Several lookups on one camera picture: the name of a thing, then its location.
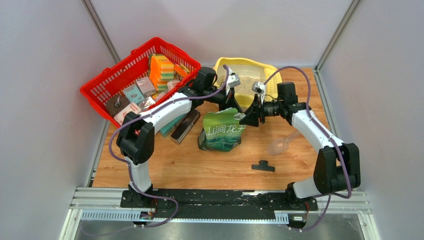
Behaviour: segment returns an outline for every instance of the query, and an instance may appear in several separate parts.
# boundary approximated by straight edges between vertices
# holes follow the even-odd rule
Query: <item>snack package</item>
[[[142,102],[140,102],[140,104],[138,106],[144,112],[144,111],[149,110],[150,106],[152,106],[155,103],[156,103],[155,100],[153,100],[153,98],[151,96],[149,96],[149,97],[146,97]]]
[[[156,93],[156,88],[153,86],[153,83],[150,81],[148,76],[135,80],[135,83],[145,98]]]
[[[219,112],[209,112],[203,118],[204,132],[198,137],[198,146],[201,150],[229,152],[240,145],[241,136],[246,125],[239,121],[244,114],[238,113],[235,108],[227,108]]]
[[[135,104],[139,104],[145,99],[142,92],[135,84],[132,84],[131,86],[125,88],[123,90],[123,93],[130,102],[133,102]]]
[[[182,81],[188,73],[179,65],[174,65],[173,67],[173,78],[178,81]]]
[[[135,114],[139,114],[142,112],[139,106],[135,104],[134,102],[131,102],[128,106],[126,106],[122,111],[120,111],[113,119],[119,123],[119,125],[122,125],[124,122],[125,116],[129,112],[134,112]]]
[[[179,80],[171,80],[167,83],[167,87],[168,87],[168,92],[171,91],[173,88],[175,88],[177,86],[177,84],[179,84],[180,81]]]

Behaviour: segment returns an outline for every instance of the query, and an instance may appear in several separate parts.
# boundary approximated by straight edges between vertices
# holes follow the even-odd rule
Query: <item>red plastic basket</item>
[[[112,68],[106,68],[98,76],[84,84],[80,91],[90,105],[105,119],[119,127],[112,116],[106,111],[106,102],[115,94],[123,95],[122,90],[136,82],[136,79],[147,76],[149,70],[149,55],[163,54],[174,64],[183,64],[191,72],[174,89],[162,97],[155,105],[169,99],[180,87],[196,77],[201,68],[200,63],[189,57],[178,47],[167,43],[159,37],[131,51],[131,54]]]

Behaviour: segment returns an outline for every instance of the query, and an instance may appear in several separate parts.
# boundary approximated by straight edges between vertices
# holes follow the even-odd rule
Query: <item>gray floor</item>
[[[310,214],[307,226],[318,219]],[[294,232],[287,226],[276,224],[235,224],[235,223],[177,223],[169,222],[154,228],[130,228],[108,236],[87,236],[90,234],[110,233],[131,226],[127,221],[81,221],[75,239],[77,240],[114,240],[114,239],[150,239],[150,240],[261,240],[261,239],[299,239],[299,240],[363,240],[361,226],[356,214],[327,214],[313,230]]]

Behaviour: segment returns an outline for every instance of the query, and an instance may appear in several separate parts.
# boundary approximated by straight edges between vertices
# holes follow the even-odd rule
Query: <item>wood grain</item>
[[[311,80],[310,107],[328,127],[313,71],[304,70]],[[303,75],[295,69],[285,69],[281,76],[284,82],[294,82],[299,101],[306,101],[308,85]],[[155,136],[154,153],[149,159],[149,174],[155,188],[284,190],[288,183],[312,175],[317,154],[302,135],[292,141],[285,152],[277,156],[266,153],[268,144],[295,131],[281,117],[268,117],[259,127],[247,126],[241,145],[230,152],[210,152],[199,150],[197,139],[203,116],[218,109],[208,102],[197,109],[201,117],[180,145],[160,133]],[[127,165],[112,158],[108,150],[116,129],[110,125],[93,187],[126,188],[129,183]],[[121,156],[115,140],[113,152]],[[252,164],[258,164],[259,160],[267,160],[275,172],[252,170]]]

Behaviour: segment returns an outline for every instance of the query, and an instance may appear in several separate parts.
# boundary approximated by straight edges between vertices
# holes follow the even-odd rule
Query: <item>yellow plastic tray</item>
[[[248,58],[242,57],[221,57],[216,61],[213,69],[216,71],[218,80],[215,83],[215,86],[220,86],[222,79],[225,78],[226,70],[222,65],[228,65],[239,77],[251,77],[259,78],[262,81],[268,79],[271,74],[273,74],[277,68],[268,64],[263,64]],[[271,78],[271,80],[266,84],[266,94],[277,98],[277,84],[281,83],[281,75],[276,74]],[[246,110],[253,102],[255,93],[252,91],[252,94],[244,93],[235,93],[235,99],[243,110]],[[270,96],[265,96],[265,101],[271,101]]]

